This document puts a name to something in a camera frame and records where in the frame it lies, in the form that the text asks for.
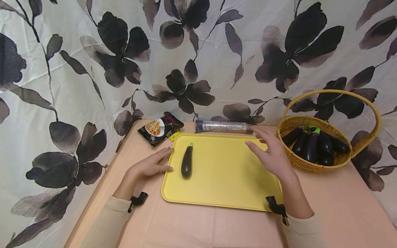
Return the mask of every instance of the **table surface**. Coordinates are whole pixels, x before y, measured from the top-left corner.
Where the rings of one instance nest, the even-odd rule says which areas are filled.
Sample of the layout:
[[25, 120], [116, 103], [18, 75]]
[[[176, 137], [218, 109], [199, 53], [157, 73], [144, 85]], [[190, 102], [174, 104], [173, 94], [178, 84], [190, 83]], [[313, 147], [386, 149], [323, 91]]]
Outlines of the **table surface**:
[[[65, 248], [80, 247], [88, 229], [129, 167], [162, 148], [172, 146], [171, 141], [166, 140], [153, 148], [135, 130], [149, 121], [137, 121], [126, 136]], [[276, 133], [276, 127], [261, 127]], [[185, 122], [181, 132], [193, 133], [194, 129], [194, 123]], [[396, 229], [351, 163], [324, 174], [298, 170], [296, 173], [318, 215], [329, 248], [397, 247]], [[156, 175], [137, 185], [134, 195], [145, 191], [149, 197], [144, 205], [132, 211], [119, 247], [287, 247], [279, 215], [169, 203], [160, 193], [163, 177]]]

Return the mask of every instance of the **yellow label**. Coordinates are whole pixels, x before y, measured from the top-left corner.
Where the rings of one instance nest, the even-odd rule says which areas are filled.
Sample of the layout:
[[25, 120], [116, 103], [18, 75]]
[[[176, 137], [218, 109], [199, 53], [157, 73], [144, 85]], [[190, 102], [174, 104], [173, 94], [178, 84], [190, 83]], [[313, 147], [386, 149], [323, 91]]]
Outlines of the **yellow label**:
[[177, 131], [176, 133], [174, 133], [173, 135], [170, 136], [170, 140], [173, 142], [175, 140], [175, 138], [180, 135], [181, 132]]

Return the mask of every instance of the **wicker basket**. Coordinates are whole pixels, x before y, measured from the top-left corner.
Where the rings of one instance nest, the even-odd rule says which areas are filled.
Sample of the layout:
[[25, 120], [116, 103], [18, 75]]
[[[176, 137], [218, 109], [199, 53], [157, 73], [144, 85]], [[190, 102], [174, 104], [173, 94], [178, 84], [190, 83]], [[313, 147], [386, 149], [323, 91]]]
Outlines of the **wicker basket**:
[[[346, 95], [360, 99], [365, 104], [370, 106], [371, 109], [375, 113], [376, 124], [375, 124], [374, 129], [371, 131], [371, 133], [368, 134], [367, 137], [365, 137], [358, 144], [356, 144], [354, 147], [352, 147], [350, 144], [350, 141], [338, 129], [336, 129], [334, 126], [332, 126], [331, 124], [329, 124], [326, 121], [320, 120], [320, 119], [312, 117], [312, 116], [306, 116], [306, 115], [295, 115], [295, 116], [290, 116], [287, 118], [285, 117], [287, 115], [288, 110], [297, 101], [304, 99], [310, 95], [319, 94], [319, 93], [346, 94]], [[319, 127], [321, 129], [321, 131], [324, 131], [324, 132], [334, 136], [335, 138], [340, 139], [341, 141], [345, 142], [346, 144], [348, 144], [348, 146], [350, 148], [350, 153], [344, 154], [344, 155], [335, 153], [334, 154], [335, 162], [334, 162], [333, 166], [317, 165], [314, 163], [310, 163], [310, 162], [300, 158], [299, 156], [297, 156], [295, 153], [293, 153], [291, 151], [290, 148], [288, 148], [284, 144], [284, 142], [282, 142], [281, 137], [285, 136], [286, 134], [288, 134], [289, 132], [291, 132], [292, 130], [294, 130], [297, 127], [307, 126], [309, 124]], [[337, 168], [340, 168], [340, 167], [346, 165], [350, 161], [351, 158], [354, 158], [359, 152], [361, 152], [365, 147], [367, 147], [373, 141], [373, 139], [376, 137], [376, 135], [380, 129], [380, 126], [381, 126], [381, 115], [379, 113], [379, 110], [368, 99], [366, 99], [358, 94], [355, 94], [355, 93], [352, 93], [349, 91], [345, 91], [345, 90], [315, 90], [315, 91], [311, 91], [311, 92], [302, 94], [302, 95], [296, 97], [295, 99], [293, 99], [289, 103], [286, 110], [284, 111], [284, 114], [283, 114], [283, 117], [281, 118], [280, 124], [278, 125], [277, 137], [283, 143], [283, 147], [284, 147], [284, 149], [287, 153], [288, 159], [293, 167], [295, 167], [301, 171], [304, 171], [304, 172], [323, 173], [323, 172], [335, 170]]]

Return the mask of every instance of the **beige sleeve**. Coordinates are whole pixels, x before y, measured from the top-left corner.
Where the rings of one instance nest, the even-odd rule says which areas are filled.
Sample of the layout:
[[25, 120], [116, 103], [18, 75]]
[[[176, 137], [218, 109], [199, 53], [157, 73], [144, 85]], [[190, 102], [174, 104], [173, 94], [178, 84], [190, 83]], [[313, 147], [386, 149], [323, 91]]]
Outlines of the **beige sleeve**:
[[326, 248], [321, 234], [317, 216], [314, 214], [309, 219], [297, 219], [288, 216], [289, 226], [283, 225], [289, 248]]
[[128, 220], [130, 204], [131, 201], [110, 196], [88, 230], [81, 248], [115, 248], [121, 230]]

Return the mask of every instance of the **fabric backdrop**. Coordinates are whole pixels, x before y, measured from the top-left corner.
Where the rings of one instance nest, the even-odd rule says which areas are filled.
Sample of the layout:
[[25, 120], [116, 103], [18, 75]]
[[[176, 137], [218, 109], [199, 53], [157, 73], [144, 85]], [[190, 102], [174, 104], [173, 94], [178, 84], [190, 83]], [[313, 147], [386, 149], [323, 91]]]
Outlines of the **fabric backdrop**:
[[[383, 114], [353, 163], [397, 224], [397, 1], [0, 0], [0, 13], [0, 247], [63, 247], [139, 118], [277, 125], [323, 88]], [[352, 144], [375, 123], [349, 96], [292, 111]]]

